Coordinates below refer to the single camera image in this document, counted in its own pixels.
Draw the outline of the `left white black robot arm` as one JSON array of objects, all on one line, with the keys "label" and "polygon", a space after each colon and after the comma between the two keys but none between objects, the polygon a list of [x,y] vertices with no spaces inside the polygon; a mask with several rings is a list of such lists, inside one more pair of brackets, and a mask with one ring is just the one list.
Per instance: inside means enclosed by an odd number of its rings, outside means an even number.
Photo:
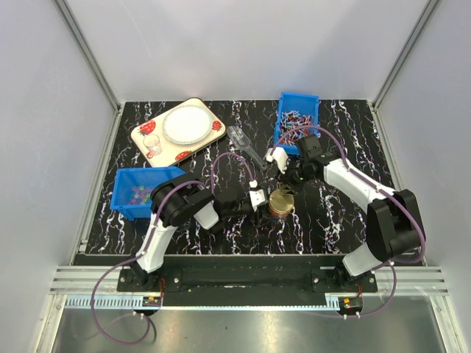
[{"label": "left white black robot arm", "polygon": [[224,229],[227,220],[257,215],[268,204],[266,191],[256,181],[249,184],[249,195],[239,198],[228,193],[214,196],[195,177],[185,174],[158,185],[151,192],[151,218],[144,242],[130,263],[133,282],[144,291],[153,290],[158,271],[177,229],[190,219],[212,235]]}]

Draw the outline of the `blue bin of star candies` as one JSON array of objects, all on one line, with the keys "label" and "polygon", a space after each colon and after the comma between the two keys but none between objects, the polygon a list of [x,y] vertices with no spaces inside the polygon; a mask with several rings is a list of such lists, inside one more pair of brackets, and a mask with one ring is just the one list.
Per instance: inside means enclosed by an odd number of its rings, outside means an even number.
[{"label": "blue bin of star candies", "polygon": [[151,192],[164,182],[185,172],[178,167],[119,168],[113,186],[110,209],[119,212],[128,221],[149,218]]}]

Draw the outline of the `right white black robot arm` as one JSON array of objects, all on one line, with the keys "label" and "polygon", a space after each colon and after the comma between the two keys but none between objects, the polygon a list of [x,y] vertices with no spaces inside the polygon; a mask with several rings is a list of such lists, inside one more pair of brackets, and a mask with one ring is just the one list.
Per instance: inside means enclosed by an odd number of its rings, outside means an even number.
[{"label": "right white black robot arm", "polygon": [[366,213],[366,240],[346,254],[333,270],[342,291],[358,286],[367,273],[397,260],[412,263],[409,251],[425,249],[425,232],[416,196],[408,189],[386,187],[357,169],[341,149],[324,151],[314,135],[297,141],[299,156],[292,160],[282,147],[273,147],[265,159],[275,163],[278,179],[291,193],[319,180],[336,188]]}]

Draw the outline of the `clear glass jar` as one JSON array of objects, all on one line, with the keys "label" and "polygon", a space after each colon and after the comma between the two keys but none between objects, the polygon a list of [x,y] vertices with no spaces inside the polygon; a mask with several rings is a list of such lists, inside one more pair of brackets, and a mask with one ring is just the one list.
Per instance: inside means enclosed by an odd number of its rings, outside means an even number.
[{"label": "clear glass jar", "polygon": [[268,210],[269,210],[269,214],[270,214],[271,217],[286,218],[291,213],[291,211],[293,210],[293,207],[289,207],[288,209],[279,210],[279,209],[274,208],[271,205],[269,205]]}]

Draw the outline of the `clear plastic scoop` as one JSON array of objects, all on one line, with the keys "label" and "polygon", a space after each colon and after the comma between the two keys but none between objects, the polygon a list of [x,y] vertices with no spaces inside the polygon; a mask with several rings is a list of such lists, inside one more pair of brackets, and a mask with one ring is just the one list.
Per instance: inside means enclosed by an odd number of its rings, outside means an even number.
[{"label": "clear plastic scoop", "polygon": [[266,162],[262,159],[259,153],[253,149],[251,140],[240,127],[229,126],[227,128],[227,134],[229,139],[233,142],[234,146],[238,150],[244,151],[261,171],[267,170],[268,166]]}]

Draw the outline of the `white round jar lid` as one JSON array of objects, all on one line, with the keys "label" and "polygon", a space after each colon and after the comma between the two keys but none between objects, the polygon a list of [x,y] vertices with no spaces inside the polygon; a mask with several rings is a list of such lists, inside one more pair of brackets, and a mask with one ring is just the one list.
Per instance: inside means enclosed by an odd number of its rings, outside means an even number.
[{"label": "white round jar lid", "polygon": [[269,205],[279,210],[294,207],[294,196],[283,189],[276,189],[269,196]]}]

